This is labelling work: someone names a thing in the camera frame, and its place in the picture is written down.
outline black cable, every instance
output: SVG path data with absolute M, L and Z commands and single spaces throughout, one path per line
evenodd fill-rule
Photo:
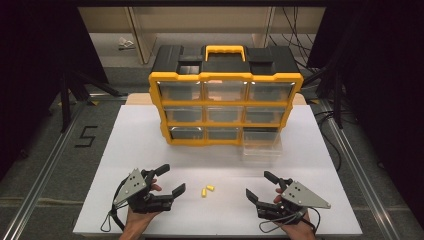
M 263 224 L 265 224 L 265 223 L 270 223 L 270 222 L 275 223 L 276 221 L 281 221 L 281 220 L 286 220 L 286 219 L 289 219 L 289 220 L 287 220 L 287 221 L 286 221 L 286 222 L 284 222 L 284 223 L 280 223 L 280 224 L 281 224 L 281 225 L 287 225 L 287 224 L 289 224 L 289 223 L 293 222 L 293 220 L 295 220 L 295 219 L 296 219 L 296 214 L 292 214 L 292 215 L 285 216 L 285 217 L 282 217 L 282 218 L 277 218 L 277 219 L 272 219 L 272 220 L 263 221 L 263 222 L 259 223 L 259 229 L 260 229 L 263 233 L 270 233 L 270 232 L 274 231 L 275 229 L 280 228 L 280 227 L 281 227 L 281 225 L 277 225 L 276 227 L 274 227 L 274 228 L 272 228 L 272 229 L 270 229 L 270 230 L 268 230 L 268 231 L 264 231 L 264 230 L 262 229 L 262 225 L 263 225 Z
M 269 35 L 269 38 L 271 39 L 271 41 L 274 43 L 275 46 L 278 46 L 277 43 L 275 43 L 274 39 L 272 39 L 271 35 Z
M 307 47 L 299 46 L 299 45 L 297 45 L 297 44 L 295 44 L 295 43 L 290 42 L 290 40 L 289 40 L 289 39 L 287 39 L 287 38 L 284 36 L 284 34 L 281 34 L 281 36 L 283 36 L 284 40 L 286 40 L 289 44 L 292 44 L 293 46 L 301 47 L 301 48 L 304 48 L 305 50 L 311 51 L 311 49 L 309 49 L 309 48 L 307 48 Z
M 311 222 L 309 222 L 308 220 L 306 220 L 304 218 L 300 219 L 300 221 L 306 223 L 306 225 L 308 225 L 309 227 L 311 227 L 312 228 L 312 232 L 315 235 L 315 233 L 317 232 L 317 229 L 315 228 L 315 226 Z
M 319 131 L 321 132 L 322 136 L 325 138 L 325 140 L 327 140 L 327 142 L 334 148 L 334 150 L 336 150 L 337 156 L 338 156 L 338 164 L 336 166 L 336 171 L 338 172 L 340 170 L 340 168 L 342 167 L 342 156 L 339 152 L 339 150 L 337 149 L 336 145 L 334 145 L 330 139 L 327 137 L 327 135 L 324 134 L 324 132 L 322 131 L 322 126 L 324 124 L 325 121 L 327 121 L 328 119 L 332 118 L 334 115 L 334 111 L 329 111 L 330 113 L 328 113 L 325 117 L 323 117 L 319 122 L 318 122 L 318 126 L 319 126 Z
M 103 226 L 105 225 L 106 221 L 108 221 L 108 223 L 109 223 L 109 230 L 104 230 L 104 229 L 103 229 Z M 110 225 L 110 213 L 107 213 L 106 218 L 105 218 L 105 220 L 104 220 L 104 221 L 103 221 L 103 223 L 102 223 L 102 226 L 100 226 L 100 230 L 101 230 L 102 232 L 110 232 L 110 230 L 111 230 L 111 229 L 112 229 L 112 228 L 111 228 L 111 225 Z
M 325 114 L 325 113 L 333 113 L 334 111 L 324 111 L 324 112 L 319 112 L 319 113 L 315 113 L 314 114 L 314 116 L 316 117 L 316 116 L 318 116 L 318 115 L 321 115 L 321 114 Z
M 315 226 L 315 232 L 314 232 L 314 234 L 315 234 L 315 233 L 316 233 L 316 231 L 318 231 L 319 224 L 321 223 L 321 214 L 319 214 L 318 210 L 316 210 L 316 209 L 315 209 L 315 208 L 313 208 L 313 207 L 310 207 L 310 209 L 314 210 L 314 211 L 318 214 L 318 223 L 317 223 L 317 225 Z
M 277 43 L 274 41 L 274 39 L 271 37 L 271 35 L 269 35 L 269 38 L 271 39 L 271 41 L 274 43 L 275 46 L 278 46 Z M 303 65 L 301 62 L 297 61 L 296 59 L 294 59 L 294 61 L 299 64 L 300 66 L 302 66 L 303 68 L 305 68 L 306 70 L 308 70 L 311 73 L 315 73 L 313 70 L 309 69 L 307 66 Z
M 128 179 L 128 177 L 126 177 L 124 180 L 121 181 L 121 183 L 119 184 L 118 188 L 115 191 L 113 199 L 116 199 L 116 196 L 118 196 L 118 194 L 119 194 L 119 190 L 122 188 L 122 186 L 124 186 L 127 179 Z M 111 227 L 110 227 L 110 217 L 112 217 L 113 220 L 115 221 L 115 223 L 119 226 L 119 228 L 121 228 L 121 230 L 124 231 L 125 225 L 121 222 L 121 220 L 119 220 L 118 215 L 117 215 L 117 211 L 118 211 L 118 209 L 121 209 L 121 208 L 123 208 L 127 205 L 128 204 L 125 204 L 125 205 L 119 206 L 119 207 L 115 207 L 115 204 L 112 202 L 111 210 L 107 213 L 105 221 L 100 226 L 100 230 L 102 230 L 103 232 L 109 232 L 110 231 L 110 229 L 111 229 Z M 106 223 L 107 219 L 109 219 L 109 230 L 106 231 L 106 230 L 103 230 L 103 226 Z
M 306 34 L 306 36 L 308 37 L 309 41 L 311 41 L 312 45 L 314 45 L 314 42 L 312 41 L 312 39 L 309 37 L 309 34 Z
M 294 23 L 293 23 L 293 25 L 292 25 L 289 17 L 287 16 L 287 13 L 286 13 L 286 10 L 284 9 L 284 7 L 282 7 L 282 9 L 283 9 L 283 12 L 284 12 L 284 16 L 286 17 L 287 22 L 289 23 L 290 29 L 292 30 L 292 35 L 291 35 L 291 38 L 289 40 L 289 47 L 290 47 L 290 44 L 293 44 L 291 41 L 292 41 L 293 35 L 294 35 L 296 37 L 297 45 L 296 44 L 293 44 L 293 45 L 295 45 L 295 46 L 298 47 L 300 56 L 302 57 L 303 61 L 305 62 L 305 65 L 307 65 L 307 61 L 305 59 L 305 56 L 309 59 L 309 55 L 306 53 L 306 50 L 305 50 L 307 48 L 303 47 L 302 43 L 299 40 L 299 37 L 297 36 L 297 27 L 296 27 L 296 25 L 297 25 L 297 15 L 298 15 L 299 8 L 298 7 L 294 7 L 293 8 L 293 11 L 294 11 Z

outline gray floor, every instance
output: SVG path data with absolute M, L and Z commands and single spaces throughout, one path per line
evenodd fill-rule
M 163 36 L 163 38 L 158 39 L 157 45 L 173 40 L 176 41 L 176 44 L 179 42 L 184 43 L 184 39 L 183 35 L 177 35 L 175 39 L 169 36 Z M 207 36 L 199 36 L 199 39 L 207 39 Z M 246 45 L 251 44 L 245 36 L 233 36 L 230 40 L 234 39 L 237 39 L 239 42 L 245 41 L 244 43 Z M 109 49 L 116 47 L 113 46 L 116 43 L 112 45 L 110 43 L 105 44 L 104 46 L 110 47 Z M 120 58 L 109 57 L 106 61 L 108 64 L 111 64 L 110 66 L 114 66 L 112 62 L 115 60 L 120 62 L 117 65 L 118 67 L 104 66 L 110 80 L 110 85 L 122 92 L 147 92 L 149 67 L 137 66 L 134 63 L 134 52 L 127 52 L 125 54 L 128 56 L 120 56 Z M 126 60 L 123 61 L 122 59 L 129 59 L 131 62 L 127 63 L 125 62 Z M 302 72 L 305 75 L 308 74 L 306 70 L 302 70 Z M 302 90 L 302 94 L 307 100 L 316 99 L 314 93 L 316 87 L 314 85 L 316 84 L 313 83 L 311 86 Z M 91 93 L 101 93 L 101 91 L 94 87 L 88 86 L 88 89 Z M 45 117 L 31 144 L 28 145 L 27 151 L 29 156 L 25 159 L 18 159 L 0 183 L 1 233 L 5 233 L 8 224 L 16 214 L 23 198 L 30 191 L 38 173 L 59 138 L 61 108 L 58 103 L 59 98 L 51 105 L 50 110 L 52 115 Z M 87 104 L 84 106 L 64 152 L 45 186 L 20 239 L 85 239 L 82 236 L 72 233 L 73 226 L 100 163 L 119 108 L 125 104 L 124 100 L 117 99 L 100 100 L 95 103 L 96 105 Z M 322 111 L 322 104 L 311 104 L 310 106 L 315 113 Z M 413 214 L 402 200 L 402 197 L 399 195 L 385 170 L 378 167 L 378 159 L 361 127 L 356 124 L 354 115 L 343 114 L 343 119 L 345 134 L 352 144 L 368 178 L 371 180 L 378 197 L 393 219 L 400 239 L 424 239 L 423 229 L 419 226 Z M 80 134 L 85 126 L 97 126 L 97 128 L 88 129 L 86 132 L 88 135 L 95 136 L 95 139 L 91 147 L 78 148 L 76 145 L 89 143 L 89 139 L 80 139 Z M 328 122 L 323 125 L 323 133 L 331 142 L 336 143 Z M 337 166 L 337 152 L 328 142 L 326 143 L 335 166 Z M 361 225 L 363 235 L 347 238 L 326 237 L 325 239 L 384 239 L 372 211 L 355 180 L 352 170 L 346 163 L 346 159 L 342 159 L 339 176 Z M 98 239 L 117 239 L 117 236 L 101 237 Z

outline plastic drawer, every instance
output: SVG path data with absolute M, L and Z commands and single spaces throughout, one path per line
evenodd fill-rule
M 172 139 L 203 139 L 203 128 L 201 127 L 169 127 Z
M 206 99 L 213 101 L 243 101 L 246 84 L 243 81 L 210 80 L 205 82 Z
M 164 107 L 168 122 L 201 122 L 202 107 L 200 106 L 167 106 Z
M 209 106 L 207 120 L 211 122 L 240 122 L 242 106 Z
M 252 82 L 249 90 L 250 101 L 287 101 L 294 83 L 258 83 Z
M 200 100 L 200 82 L 158 82 L 162 100 Z
M 209 127 L 206 131 L 210 140 L 237 140 L 240 129 Z
M 283 107 L 246 107 L 247 123 L 280 123 Z
M 282 154 L 280 133 L 276 128 L 244 128 L 243 155 L 247 159 L 271 159 Z

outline white table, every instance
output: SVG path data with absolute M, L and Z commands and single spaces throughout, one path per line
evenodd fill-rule
M 178 197 L 170 212 L 158 215 L 145 237 L 277 237 L 277 229 L 262 233 L 255 206 L 246 198 L 246 188 L 260 201 L 272 202 L 277 187 L 263 177 L 265 170 L 282 178 L 300 181 L 332 204 L 318 209 L 318 235 L 362 234 L 332 160 L 309 106 L 295 105 L 282 131 L 283 154 L 273 162 L 243 161 L 235 146 L 184 147 L 168 145 L 159 129 L 155 106 L 122 106 L 101 163 L 84 202 L 74 233 L 84 236 L 103 233 L 100 226 L 110 210 L 119 183 L 134 168 L 156 169 L 169 163 L 171 170 L 158 178 L 170 194 L 182 183 L 186 192 Z M 201 198 L 201 189 L 215 186 Z M 126 209 L 119 210 L 125 223 Z M 310 211 L 312 223 L 317 215 Z M 114 224 L 111 233 L 121 230 Z

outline black stand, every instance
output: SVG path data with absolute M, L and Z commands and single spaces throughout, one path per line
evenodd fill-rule
M 367 22 L 374 13 L 374 2 L 375 1 L 367 0 L 363 3 L 362 8 L 353 18 L 348 29 L 346 29 L 345 34 L 343 35 L 330 61 L 328 61 L 328 63 L 318 72 L 309 76 L 303 82 L 302 87 L 305 87 L 315 80 L 321 79 L 316 91 L 320 98 L 328 97 L 331 90 L 334 90 L 334 120 L 340 129 L 343 128 L 341 122 L 343 74 L 345 74 L 345 69 L 349 61 L 354 58 L 355 51 L 359 49 L 359 44 L 362 42 L 361 39 L 363 35 L 361 27 L 366 26 Z
M 87 101 L 90 97 L 90 93 L 85 88 L 84 83 L 92 84 L 95 87 L 109 93 L 114 97 L 128 96 L 127 93 L 120 93 L 119 91 L 109 87 L 104 83 L 98 82 L 97 80 L 82 72 L 72 71 L 63 74 L 60 84 L 60 96 L 62 101 L 63 118 L 61 132 L 64 132 L 68 128 L 69 123 L 71 122 L 71 108 L 69 103 L 68 90 L 71 90 L 77 101 Z

